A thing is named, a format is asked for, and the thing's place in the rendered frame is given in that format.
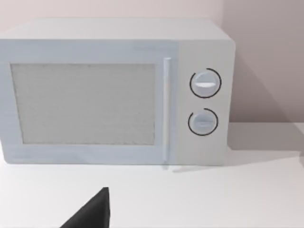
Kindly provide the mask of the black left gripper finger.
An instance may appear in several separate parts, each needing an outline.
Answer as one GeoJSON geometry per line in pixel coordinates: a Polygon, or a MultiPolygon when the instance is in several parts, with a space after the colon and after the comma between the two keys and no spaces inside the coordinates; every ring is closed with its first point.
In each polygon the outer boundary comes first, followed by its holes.
{"type": "Polygon", "coordinates": [[[110,192],[103,187],[60,228],[110,228],[110,192]]]}

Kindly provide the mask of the pale blue microwave door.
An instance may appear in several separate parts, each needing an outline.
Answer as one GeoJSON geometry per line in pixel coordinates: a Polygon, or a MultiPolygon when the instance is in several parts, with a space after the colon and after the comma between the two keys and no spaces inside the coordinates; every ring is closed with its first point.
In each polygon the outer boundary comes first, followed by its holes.
{"type": "Polygon", "coordinates": [[[159,165],[170,40],[0,39],[0,141],[12,164],[159,165]]]}

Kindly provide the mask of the pale microwave oven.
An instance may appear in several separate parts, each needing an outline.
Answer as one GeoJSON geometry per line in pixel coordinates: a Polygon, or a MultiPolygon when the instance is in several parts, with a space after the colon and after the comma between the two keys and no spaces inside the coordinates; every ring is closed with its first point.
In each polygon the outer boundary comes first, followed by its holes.
{"type": "Polygon", "coordinates": [[[171,123],[171,162],[162,165],[221,165],[228,140],[236,44],[205,18],[43,18],[0,32],[0,39],[170,40],[178,46],[171,123]],[[190,90],[190,78],[206,68],[222,80],[219,92],[207,99],[190,90]],[[217,129],[197,136],[188,117],[208,108],[218,116],[217,129]]]}

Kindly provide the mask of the small round microwave knob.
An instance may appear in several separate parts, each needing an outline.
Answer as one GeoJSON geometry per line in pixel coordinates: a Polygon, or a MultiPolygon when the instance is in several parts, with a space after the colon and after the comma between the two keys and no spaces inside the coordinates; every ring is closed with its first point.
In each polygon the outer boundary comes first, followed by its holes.
{"type": "Polygon", "coordinates": [[[208,136],[218,127],[219,118],[216,113],[208,108],[200,112],[191,113],[188,117],[188,128],[197,136],[208,136]]]}

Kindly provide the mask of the large round microwave knob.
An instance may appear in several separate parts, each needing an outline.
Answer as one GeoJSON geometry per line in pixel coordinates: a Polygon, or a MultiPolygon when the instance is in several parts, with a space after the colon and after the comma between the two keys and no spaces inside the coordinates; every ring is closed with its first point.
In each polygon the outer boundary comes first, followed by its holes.
{"type": "Polygon", "coordinates": [[[212,68],[206,68],[202,72],[194,73],[190,78],[190,90],[199,98],[207,99],[215,96],[221,86],[221,77],[212,68]]]}

